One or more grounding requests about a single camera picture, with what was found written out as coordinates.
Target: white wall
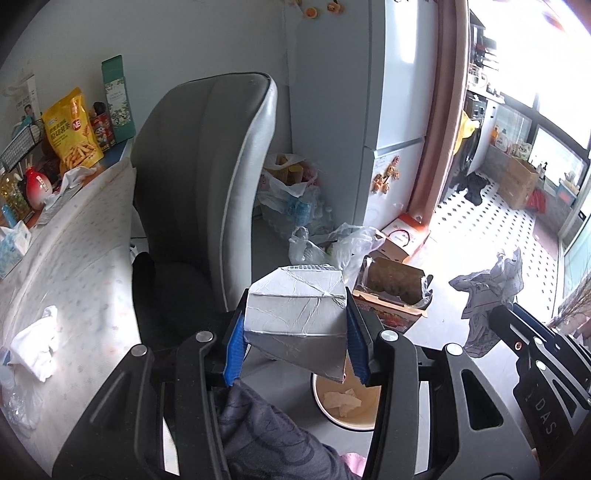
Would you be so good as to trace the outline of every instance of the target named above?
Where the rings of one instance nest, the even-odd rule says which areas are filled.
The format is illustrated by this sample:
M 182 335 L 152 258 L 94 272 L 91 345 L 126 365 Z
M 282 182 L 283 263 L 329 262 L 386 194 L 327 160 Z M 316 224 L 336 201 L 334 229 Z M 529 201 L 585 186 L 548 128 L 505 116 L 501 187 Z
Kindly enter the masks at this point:
M 100 64 L 123 55 L 136 129 L 172 87 L 227 72 L 270 74 L 279 89 L 271 151 L 291 151 L 283 0 L 50 0 L 0 69 L 0 90 L 35 73 L 42 111 L 80 86 L 105 101 Z M 18 121 L 0 96 L 0 151 Z

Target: silver screw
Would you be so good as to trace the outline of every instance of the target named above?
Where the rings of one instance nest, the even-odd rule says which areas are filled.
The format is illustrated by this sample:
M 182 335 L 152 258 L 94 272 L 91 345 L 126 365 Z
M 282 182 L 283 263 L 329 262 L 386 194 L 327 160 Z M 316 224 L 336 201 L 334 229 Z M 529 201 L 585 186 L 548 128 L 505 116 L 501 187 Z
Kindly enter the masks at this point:
M 201 343 L 211 342 L 213 340 L 213 333 L 208 330 L 201 330 L 195 335 L 195 339 Z
M 457 343 L 448 343 L 445 349 L 453 356 L 460 356 L 464 352 L 464 349 Z
M 133 355 L 133 356 L 144 356 L 147 351 L 148 351 L 148 347 L 146 347 L 145 345 L 142 345 L 140 343 L 139 345 L 134 345 L 131 348 L 131 355 Z
M 382 337 L 382 340 L 386 340 L 387 342 L 395 342 L 398 340 L 398 334 L 393 330 L 382 330 L 379 335 Z

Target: red vase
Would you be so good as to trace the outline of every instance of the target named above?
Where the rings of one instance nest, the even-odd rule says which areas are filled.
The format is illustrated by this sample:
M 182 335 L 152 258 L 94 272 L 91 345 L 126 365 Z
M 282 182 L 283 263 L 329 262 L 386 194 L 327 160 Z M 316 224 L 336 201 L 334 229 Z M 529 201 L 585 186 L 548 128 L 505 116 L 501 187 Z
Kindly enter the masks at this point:
M 27 200 L 34 210 L 43 210 L 44 200 L 53 193 L 51 182 L 41 172 L 29 167 L 25 172 L 27 176 Z

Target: yellow snack bag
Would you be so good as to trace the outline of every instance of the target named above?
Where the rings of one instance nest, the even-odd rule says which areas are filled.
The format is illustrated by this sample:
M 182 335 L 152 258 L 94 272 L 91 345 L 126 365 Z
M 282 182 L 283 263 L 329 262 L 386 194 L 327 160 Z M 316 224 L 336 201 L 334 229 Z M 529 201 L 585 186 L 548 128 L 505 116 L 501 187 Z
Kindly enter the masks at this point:
M 60 157 L 62 172 L 79 165 L 91 167 L 103 158 L 79 87 L 48 108 L 42 117 L 49 143 Z

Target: gray leather chair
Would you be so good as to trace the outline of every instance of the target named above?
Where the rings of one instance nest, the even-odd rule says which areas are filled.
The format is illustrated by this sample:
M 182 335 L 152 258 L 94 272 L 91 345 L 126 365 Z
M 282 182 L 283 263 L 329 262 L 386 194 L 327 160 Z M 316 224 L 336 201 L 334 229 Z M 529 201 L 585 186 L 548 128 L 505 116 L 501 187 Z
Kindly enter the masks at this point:
M 202 319 L 233 310 L 251 285 L 252 207 L 276 107 L 268 75 L 220 75 L 170 90 L 139 132 L 134 203 L 150 254 L 134 261 L 133 291 L 150 347 L 215 329 Z

